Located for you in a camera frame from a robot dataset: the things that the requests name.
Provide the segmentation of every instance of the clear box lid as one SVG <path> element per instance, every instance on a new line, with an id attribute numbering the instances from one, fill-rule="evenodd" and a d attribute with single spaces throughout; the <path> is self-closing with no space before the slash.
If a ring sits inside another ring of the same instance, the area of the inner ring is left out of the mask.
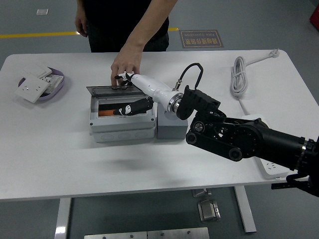
<path id="1" fill-rule="evenodd" d="M 88 86 L 86 87 L 92 97 L 115 98 L 121 96 L 146 96 L 136 86 Z"/>

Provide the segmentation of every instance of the table leg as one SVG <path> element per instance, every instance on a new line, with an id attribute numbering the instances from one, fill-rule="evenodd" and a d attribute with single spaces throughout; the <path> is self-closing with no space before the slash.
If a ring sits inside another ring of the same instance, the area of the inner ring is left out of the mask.
<path id="1" fill-rule="evenodd" d="M 255 233 L 257 230 L 255 227 L 253 215 L 250 210 L 248 198 L 245 191 L 245 186 L 235 186 L 234 189 L 237 197 L 241 218 L 244 224 L 245 232 Z"/>
<path id="2" fill-rule="evenodd" d="M 71 198 L 61 198 L 58 219 L 56 220 L 56 230 L 54 239 L 66 239 L 69 224 L 70 208 Z"/>

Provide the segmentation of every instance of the cable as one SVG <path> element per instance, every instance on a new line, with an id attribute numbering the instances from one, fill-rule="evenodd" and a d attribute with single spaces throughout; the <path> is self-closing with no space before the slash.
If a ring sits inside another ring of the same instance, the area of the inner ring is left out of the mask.
<path id="1" fill-rule="evenodd" d="M 187 66 L 187 67 L 185 68 L 185 70 L 183 71 L 183 73 L 181 74 L 179 80 L 182 80 L 182 78 L 183 78 L 183 76 L 185 75 L 186 71 L 188 71 L 188 69 L 189 69 L 190 67 L 192 67 L 192 66 L 198 66 L 199 69 L 200 69 L 200 73 L 199 73 L 199 75 L 198 75 L 198 78 L 197 78 L 197 81 L 196 81 L 196 84 L 195 84 L 195 87 L 194 87 L 194 90 L 196 90 L 196 88 L 197 88 L 197 86 L 198 86 L 198 84 L 199 84 L 199 82 L 200 82 L 200 79 L 201 79 L 201 77 L 202 77 L 202 75 L 203 75 L 203 72 L 204 72 L 203 67 L 202 67 L 199 63 L 192 63 L 192 64 L 190 64 L 189 66 Z"/>
<path id="2" fill-rule="evenodd" d="M 230 92 L 233 96 L 238 98 L 238 101 L 244 111 L 244 113 L 246 115 L 248 115 L 248 111 L 247 109 L 244 107 L 242 101 L 241 101 L 241 97 L 243 96 L 243 94 L 246 92 L 247 88 L 248 88 L 248 80 L 247 80 L 247 75 L 246 75 L 246 67 L 266 60 L 268 58 L 276 58 L 279 56 L 279 49 L 274 49 L 272 50 L 268 56 L 265 57 L 261 57 L 259 59 L 256 59 L 254 61 L 245 62 L 245 59 L 242 56 L 239 56 L 236 58 L 235 63 L 234 63 L 234 67 L 232 69 L 232 73 L 231 73 L 231 84 L 230 84 Z"/>

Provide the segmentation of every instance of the yellow floor line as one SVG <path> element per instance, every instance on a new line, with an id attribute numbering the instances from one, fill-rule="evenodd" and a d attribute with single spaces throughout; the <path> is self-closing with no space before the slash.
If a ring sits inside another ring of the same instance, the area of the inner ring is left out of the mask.
<path id="1" fill-rule="evenodd" d="M 169 31 L 178 31 L 177 27 L 170 27 Z M 38 37 L 38 36 L 67 36 L 67 35 L 79 35 L 77 31 L 65 31 L 65 32 L 42 32 L 42 33 L 24 33 L 24 34 L 4 34 L 0 35 L 0 38 L 19 38 L 19 37 Z"/>

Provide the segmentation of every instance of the power strip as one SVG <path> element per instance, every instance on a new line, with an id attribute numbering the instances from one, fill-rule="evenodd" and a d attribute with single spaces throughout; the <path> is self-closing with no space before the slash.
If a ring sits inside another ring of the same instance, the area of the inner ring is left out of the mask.
<path id="1" fill-rule="evenodd" d="M 258 118 L 261 118 L 261 120 L 269 127 L 269 124 L 267 123 L 263 115 L 256 114 L 256 115 L 247 115 L 242 117 L 243 120 L 255 120 Z M 280 179 L 282 177 L 286 177 L 288 173 L 290 172 L 289 168 L 283 167 L 279 164 L 276 164 L 258 157 L 254 157 L 254 158 L 257 162 L 257 165 L 261 173 L 267 179 Z"/>

